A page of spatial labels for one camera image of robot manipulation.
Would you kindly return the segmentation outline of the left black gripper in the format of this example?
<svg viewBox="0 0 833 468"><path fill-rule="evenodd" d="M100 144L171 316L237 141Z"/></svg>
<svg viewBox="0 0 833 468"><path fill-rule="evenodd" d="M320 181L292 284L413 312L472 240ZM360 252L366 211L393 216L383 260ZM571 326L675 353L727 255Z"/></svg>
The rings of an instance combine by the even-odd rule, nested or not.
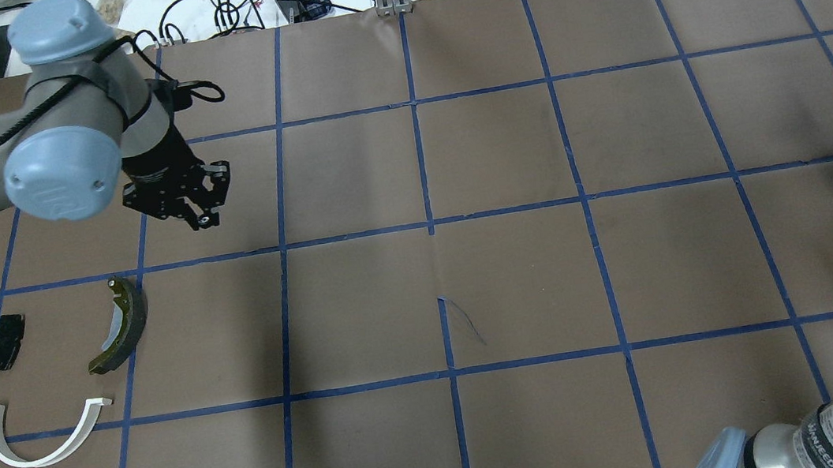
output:
<svg viewBox="0 0 833 468"><path fill-rule="evenodd" d="M221 222L230 163L204 162L181 133L166 133L151 150L124 158L122 171L129 179L121 195L124 207L161 221L181 220L194 231L200 230L196 221L202 215L215 215Z"/></svg>

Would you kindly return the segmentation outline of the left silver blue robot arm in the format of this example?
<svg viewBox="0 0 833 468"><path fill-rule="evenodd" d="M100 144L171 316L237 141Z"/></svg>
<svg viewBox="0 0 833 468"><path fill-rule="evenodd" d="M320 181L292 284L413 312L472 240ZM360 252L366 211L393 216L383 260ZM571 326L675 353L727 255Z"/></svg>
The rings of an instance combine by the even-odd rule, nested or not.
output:
<svg viewBox="0 0 833 468"><path fill-rule="evenodd" d="M230 165L197 157L174 122L212 82L145 78L125 53L129 38L87 0L33 2L8 36L31 76L21 107L0 114L0 211L79 221L120 195L154 219L219 225Z"/></svg>

